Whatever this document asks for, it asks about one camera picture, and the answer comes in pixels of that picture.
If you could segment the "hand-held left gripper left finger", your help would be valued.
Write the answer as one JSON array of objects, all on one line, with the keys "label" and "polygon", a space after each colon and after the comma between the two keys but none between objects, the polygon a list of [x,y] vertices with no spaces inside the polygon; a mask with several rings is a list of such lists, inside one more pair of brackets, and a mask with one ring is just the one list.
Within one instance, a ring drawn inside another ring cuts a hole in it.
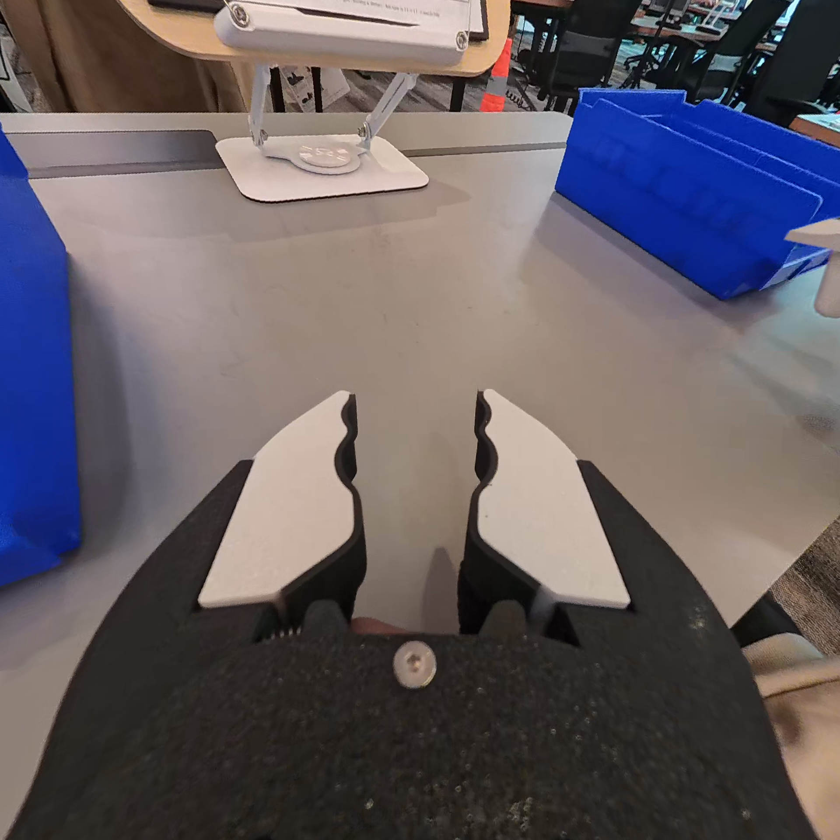
[{"label": "hand-held left gripper left finger", "polygon": [[288,629],[311,604],[346,622],[366,574],[355,395],[338,391],[277,432],[245,483],[197,597],[204,610],[272,605]]}]

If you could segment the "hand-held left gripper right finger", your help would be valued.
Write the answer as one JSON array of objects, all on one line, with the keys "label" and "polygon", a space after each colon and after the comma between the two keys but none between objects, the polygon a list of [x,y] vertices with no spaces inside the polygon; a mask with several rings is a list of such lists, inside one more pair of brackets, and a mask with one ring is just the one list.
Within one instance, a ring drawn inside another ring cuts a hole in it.
[{"label": "hand-held left gripper right finger", "polygon": [[513,602],[526,627],[573,636],[569,606],[625,612],[632,599],[580,460],[547,425],[478,391],[477,486],[458,571],[458,629],[478,634]]}]

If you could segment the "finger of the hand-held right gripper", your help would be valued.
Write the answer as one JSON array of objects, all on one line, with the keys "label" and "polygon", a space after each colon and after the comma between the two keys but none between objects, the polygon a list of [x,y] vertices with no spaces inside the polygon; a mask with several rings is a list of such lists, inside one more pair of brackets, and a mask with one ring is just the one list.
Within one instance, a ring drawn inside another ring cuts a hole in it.
[{"label": "finger of the hand-held right gripper", "polygon": [[798,245],[831,251],[815,294],[814,309],[823,317],[839,317],[839,218],[795,228],[789,231],[785,239]]}]

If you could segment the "blue plastic bin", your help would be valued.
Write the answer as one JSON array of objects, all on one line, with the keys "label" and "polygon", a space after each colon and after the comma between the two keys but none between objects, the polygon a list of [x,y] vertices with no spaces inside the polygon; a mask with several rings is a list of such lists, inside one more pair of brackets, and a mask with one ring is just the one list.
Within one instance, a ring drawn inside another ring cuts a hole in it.
[{"label": "blue plastic bin", "polygon": [[555,191],[727,301],[823,267],[838,149],[675,90],[580,90]]},{"label": "blue plastic bin", "polygon": [[81,542],[68,254],[1,134],[1,586]]}]

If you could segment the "wooden edged table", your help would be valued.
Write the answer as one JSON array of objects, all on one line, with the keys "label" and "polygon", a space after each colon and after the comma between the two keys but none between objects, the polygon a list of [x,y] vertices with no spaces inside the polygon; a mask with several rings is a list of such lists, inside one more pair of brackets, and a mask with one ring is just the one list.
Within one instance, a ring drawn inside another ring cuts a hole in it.
[{"label": "wooden edged table", "polygon": [[791,122],[790,130],[839,149],[839,113],[800,114]]}]

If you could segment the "black office chair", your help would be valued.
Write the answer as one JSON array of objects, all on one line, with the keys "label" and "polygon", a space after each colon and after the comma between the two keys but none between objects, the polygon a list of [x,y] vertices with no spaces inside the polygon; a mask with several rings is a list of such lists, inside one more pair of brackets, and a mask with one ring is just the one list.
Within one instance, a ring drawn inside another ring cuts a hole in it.
[{"label": "black office chair", "polygon": [[729,101],[755,47],[790,5],[790,1],[752,1],[745,7],[727,32],[686,69],[680,84],[687,101]]},{"label": "black office chair", "polygon": [[608,84],[639,1],[574,1],[553,24],[538,73],[545,111],[574,113],[584,88]]}]

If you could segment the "person's black trousers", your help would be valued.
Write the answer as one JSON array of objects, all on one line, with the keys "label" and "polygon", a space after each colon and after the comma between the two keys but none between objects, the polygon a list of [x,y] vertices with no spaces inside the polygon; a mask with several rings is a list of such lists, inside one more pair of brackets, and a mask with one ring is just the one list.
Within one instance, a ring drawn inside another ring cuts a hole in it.
[{"label": "person's black trousers", "polygon": [[800,628],[770,592],[764,593],[732,625],[731,632],[741,649],[780,635],[803,637]]}]

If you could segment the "wooden document stand white base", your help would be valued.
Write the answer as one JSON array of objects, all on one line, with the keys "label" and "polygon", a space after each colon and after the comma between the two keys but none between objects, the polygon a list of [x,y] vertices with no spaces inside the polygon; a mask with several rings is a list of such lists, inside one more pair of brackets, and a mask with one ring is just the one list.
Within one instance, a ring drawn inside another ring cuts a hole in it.
[{"label": "wooden document stand white base", "polygon": [[[440,26],[377,23],[290,11],[233,11],[216,15],[167,10],[149,2],[120,2],[134,23],[184,56],[244,62],[254,70],[248,138],[217,142],[239,192],[258,203],[291,203],[336,196],[424,188],[427,175],[379,136],[385,122],[422,75],[477,77],[493,66],[508,37],[510,2],[486,2],[489,38]],[[269,136],[270,72],[324,67],[391,72],[393,77],[356,133]]]}]

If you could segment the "orange traffic cone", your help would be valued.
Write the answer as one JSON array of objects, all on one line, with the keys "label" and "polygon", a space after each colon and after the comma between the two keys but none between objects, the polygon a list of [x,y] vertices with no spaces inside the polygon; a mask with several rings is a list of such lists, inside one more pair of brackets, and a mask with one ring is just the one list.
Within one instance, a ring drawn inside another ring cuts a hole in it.
[{"label": "orange traffic cone", "polygon": [[511,63],[511,47],[512,38],[508,37],[495,65],[491,69],[485,93],[479,106],[479,112],[499,113],[503,112],[505,108]]}]

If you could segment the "printed paper poster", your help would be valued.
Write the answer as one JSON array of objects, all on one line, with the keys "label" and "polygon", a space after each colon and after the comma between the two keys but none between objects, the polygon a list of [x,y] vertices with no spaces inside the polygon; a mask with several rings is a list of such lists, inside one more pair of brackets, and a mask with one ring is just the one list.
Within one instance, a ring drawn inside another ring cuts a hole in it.
[{"label": "printed paper poster", "polygon": [[[296,112],[315,112],[316,84],[312,69],[307,66],[284,66],[278,68],[283,102],[287,110]],[[322,110],[328,110],[332,105],[350,95],[350,84],[338,68],[324,67],[320,69],[320,83],[318,89],[321,94]]]}]

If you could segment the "printed instruction sheet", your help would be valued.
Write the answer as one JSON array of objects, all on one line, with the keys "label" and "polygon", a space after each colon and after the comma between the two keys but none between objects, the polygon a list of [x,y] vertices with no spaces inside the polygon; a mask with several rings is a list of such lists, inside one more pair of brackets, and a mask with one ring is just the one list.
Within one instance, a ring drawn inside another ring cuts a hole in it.
[{"label": "printed instruction sheet", "polygon": [[216,15],[234,6],[257,11],[298,11],[357,18],[377,23],[447,27],[465,31],[471,41],[489,38],[487,2],[461,1],[149,1],[157,8]]}]

